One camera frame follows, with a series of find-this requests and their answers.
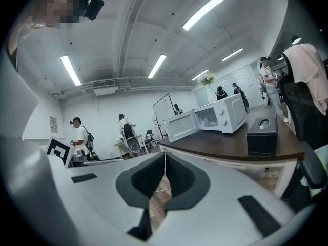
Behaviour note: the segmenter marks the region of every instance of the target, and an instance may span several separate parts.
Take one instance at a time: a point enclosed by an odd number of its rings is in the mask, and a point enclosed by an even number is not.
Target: pink cloth
[[[328,109],[328,79],[323,62],[310,44],[295,45],[284,51],[291,63],[294,81],[307,84],[318,110],[326,115]]]

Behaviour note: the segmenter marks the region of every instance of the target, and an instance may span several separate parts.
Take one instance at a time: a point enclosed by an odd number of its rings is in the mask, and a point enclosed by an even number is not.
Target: floor
[[[249,112],[255,112],[263,108],[264,108],[263,106],[250,108]],[[283,113],[284,116],[287,117],[286,106],[283,106]],[[288,126],[295,133],[295,128],[293,123],[288,124]],[[160,152],[160,149],[156,146],[152,147],[151,153],[154,152]],[[146,152],[142,150],[140,154],[145,155]],[[131,158],[129,155],[124,157],[124,159],[129,159],[129,158]],[[267,190],[273,191],[275,184],[278,181],[278,177],[281,170],[282,170],[281,167],[274,167],[269,169],[247,168],[246,170],[241,170],[241,171],[245,175],[251,177],[253,180],[255,180],[257,183],[259,183]],[[151,227],[153,233],[158,229],[160,224],[164,221],[165,218],[164,206],[165,203],[170,199],[171,199],[170,182],[167,179],[167,177],[164,176],[156,192],[154,193],[153,197],[150,199],[149,202],[150,220],[151,220]]]

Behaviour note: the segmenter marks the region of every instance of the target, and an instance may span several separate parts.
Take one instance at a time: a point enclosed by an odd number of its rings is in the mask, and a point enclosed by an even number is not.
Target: white flowers
[[[213,83],[214,82],[214,73],[207,73],[207,74],[201,75],[197,81],[202,83],[203,85]]]

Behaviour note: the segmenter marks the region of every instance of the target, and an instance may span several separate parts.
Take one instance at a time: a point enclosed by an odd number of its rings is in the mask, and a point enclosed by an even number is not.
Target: whiteboard
[[[158,124],[163,125],[164,119],[175,116],[170,95],[167,94],[153,105],[154,115]]]

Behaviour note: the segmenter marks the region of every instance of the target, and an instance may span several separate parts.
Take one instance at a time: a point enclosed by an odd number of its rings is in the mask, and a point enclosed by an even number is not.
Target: microwave oven
[[[234,133],[246,121],[241,95],[236,94],[164,120],[170,142],[197,130],[217,130]]]

